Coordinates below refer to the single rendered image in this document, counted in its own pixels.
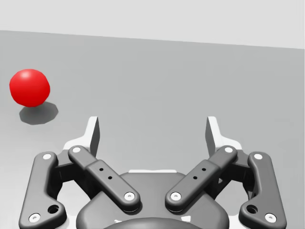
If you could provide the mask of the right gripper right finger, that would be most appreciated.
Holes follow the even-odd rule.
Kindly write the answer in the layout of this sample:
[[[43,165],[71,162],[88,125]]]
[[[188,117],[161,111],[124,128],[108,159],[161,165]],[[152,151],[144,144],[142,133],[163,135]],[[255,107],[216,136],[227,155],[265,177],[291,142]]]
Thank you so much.
[[[171,212],[182,212],[203,192],[216,197],[232,180],[241,182],[248,201],[240,207],[239,222],[249,229],[286,229],[287,220],[271,157],[246,154],[241,144],[222,136],[216,117],[206,121],[209,158],[201,161],[165,196]]]

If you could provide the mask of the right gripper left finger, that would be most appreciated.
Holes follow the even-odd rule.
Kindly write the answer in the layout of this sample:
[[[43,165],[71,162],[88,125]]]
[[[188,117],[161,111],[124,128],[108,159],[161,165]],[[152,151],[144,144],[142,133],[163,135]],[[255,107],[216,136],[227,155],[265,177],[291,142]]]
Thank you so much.
[[[90,198],[103,192],[120,210],[135,212],[140,194],[103,160],[96,158],[100,141],[99,120],[91,116],[83,136],[65,143],[62,152],[35,156],[20,218],[20,229],[56,229],[67,220],[57,200],[64,182],[76,181]]]

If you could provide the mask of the red ball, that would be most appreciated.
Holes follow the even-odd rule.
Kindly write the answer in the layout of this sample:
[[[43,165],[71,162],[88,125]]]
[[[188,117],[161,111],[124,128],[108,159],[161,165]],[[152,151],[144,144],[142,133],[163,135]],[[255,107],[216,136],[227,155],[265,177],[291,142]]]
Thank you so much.
[[[25,107],[43,104],[50,95],[46,76],[35,69],[23,69],[13,75],[9,83],[13,100]]]

